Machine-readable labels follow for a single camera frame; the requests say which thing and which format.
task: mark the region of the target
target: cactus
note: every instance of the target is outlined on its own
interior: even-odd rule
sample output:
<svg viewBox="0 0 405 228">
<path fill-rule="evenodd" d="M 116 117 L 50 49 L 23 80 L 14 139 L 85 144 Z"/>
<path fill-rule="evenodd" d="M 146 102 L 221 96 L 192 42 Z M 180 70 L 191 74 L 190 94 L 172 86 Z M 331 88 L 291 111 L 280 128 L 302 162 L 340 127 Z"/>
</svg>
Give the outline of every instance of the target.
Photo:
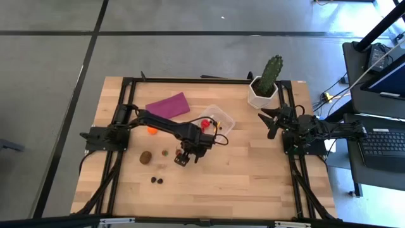
<svg viewBox="0 0 405 228">
<path fill-rule="evenodd" d="M 266 96 L 267 94 L 270 94 L 271 96 L 273 93 L 273 84 L 280 74 L 282 68 L 283 58 L 279 55 L 272 57 L 267 62 L 265 70 L 263 70 L 263 74 L 260 78 L 259 86 L 257 87 L 258 91 L 255 91 L 256 93 L 259 92 L 257 95 Z"/>
</svg>

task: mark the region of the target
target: wooden tabletop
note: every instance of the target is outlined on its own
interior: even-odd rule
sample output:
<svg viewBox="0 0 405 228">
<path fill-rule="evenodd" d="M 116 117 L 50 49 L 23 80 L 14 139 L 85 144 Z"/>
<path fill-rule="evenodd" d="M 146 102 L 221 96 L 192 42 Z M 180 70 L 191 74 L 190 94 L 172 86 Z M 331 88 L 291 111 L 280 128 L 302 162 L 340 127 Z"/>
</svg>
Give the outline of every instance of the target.
<svg viewBox="0 0 405 228">
<path fill-rule="evenodd" d="M 94 119 L 96 126 L 111 122 L 121 83 L 121 77 L 106 77 Z M 197 164 L 191 159 L 186 167 L 173 161 L 180 141 L 171 134 L 158 132 L 151 136 L 146 127 L 132 129 L 123 156 L 113 214 L 233 219 L 295 217 L 292 179 L 281 130 L 274 140 L 267 139 L 268 129 L 257 115 L 259 110 L 247 103 L 247 88 L 248 85 L 235 84 L 137 83 L 134 104 L 139 108 L 184 92 L 190 112 L 172 118 L 173 121 L 192 120 L 207 106 L 217 105 L 236 124 L 228 134 L 229 145 L 214 145 Z M 303 105 L 306 113 L 311 114 L 307 84 L 293 81 L 292 88 L 296 105 Z M 278 96 L 269 105 L 269 108 L 276 107 L 279 107 Z M 161 154 L 164 149 L 168 150 L 168 156 Z M 143 151 L 153 154 L 148 165 L 139 162 Z M 105 157 L 105 151 L 97 151 L 84 162 L 72 212 L 81 209 L 100 185 Z M 311 189 L 328 212 L 336 216 L 325 164 L 315 156 L 306 156 L 306 161 Z M 152 184 L 151 177 L 162 178 L 164 183 Z M 109 189 L 106 192 L 103 212 Z M 301 199 L 303 214 L 308 217 L 302 189 Z"/>
</svg>

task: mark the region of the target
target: concrete floor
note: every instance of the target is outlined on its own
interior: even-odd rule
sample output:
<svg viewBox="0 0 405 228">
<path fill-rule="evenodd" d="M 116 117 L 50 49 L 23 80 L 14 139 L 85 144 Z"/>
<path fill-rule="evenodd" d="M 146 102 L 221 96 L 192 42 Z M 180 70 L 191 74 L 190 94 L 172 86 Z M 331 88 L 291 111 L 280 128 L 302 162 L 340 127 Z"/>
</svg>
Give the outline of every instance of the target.
<svg viewBox="0 0 405 228">
<path fill-rule="evenodd" d="M 92 30 L 101 0 L 7 0 L 0 30 Z M 312 1 L 110 1 L 101 30 L 266 30 L 355 32 L 381 19 L 371 3 Z M 30 215 L 90 37 L 0 36 L 0 138 L 26 151 L 0 153 L 0 220 Z M 306 80 L 313 101 L 346 72 L 341 45 L 353 39 L 315 37 L 163 36 L 98 37 L 44 215 L 68 215 L 88 131 L 106 76 L 245 78 L 259 75 L 266 59 L 284 58 L 280 79 Z M 389 40 L 380 40 L 389 44 Z M 331 90 L 337 93 L 344 86 Z M 405 193 L 364 187 L 350 198 L 350 171 L 329 170 L 339 218 L 405 226 Z M 159 225 L 159 227 L 178 227 Z"/>
</svg>

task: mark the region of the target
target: monitor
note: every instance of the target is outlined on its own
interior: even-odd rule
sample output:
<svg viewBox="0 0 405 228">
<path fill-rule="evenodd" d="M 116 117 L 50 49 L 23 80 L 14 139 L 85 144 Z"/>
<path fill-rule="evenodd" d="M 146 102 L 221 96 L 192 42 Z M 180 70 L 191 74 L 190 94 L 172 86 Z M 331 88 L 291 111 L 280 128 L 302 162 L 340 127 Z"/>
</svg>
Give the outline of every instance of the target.
<svg viewBox="0 0 405 228">
<path fill-rule="evenodd" d="M 381 96 L 405 98 L 405 54 L 366 81 L 361 89 Z"/>
</svg>

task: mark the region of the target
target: small red object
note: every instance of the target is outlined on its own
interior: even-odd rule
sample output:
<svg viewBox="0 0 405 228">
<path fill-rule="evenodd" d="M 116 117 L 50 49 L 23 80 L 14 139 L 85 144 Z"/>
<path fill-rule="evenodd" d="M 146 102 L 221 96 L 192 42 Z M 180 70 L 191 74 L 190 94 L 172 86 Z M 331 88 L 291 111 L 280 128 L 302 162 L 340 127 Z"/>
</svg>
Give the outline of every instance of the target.
<svg viewBox="0 0 405 228">
<path fill-rule="evenodd" d="M 202 129 L 209 127 L 209 125 L 210 125 L 210 123 L 209 123 L 208 120 L 202 120 L 201 121 L 201 128 Z"/>
</svg>

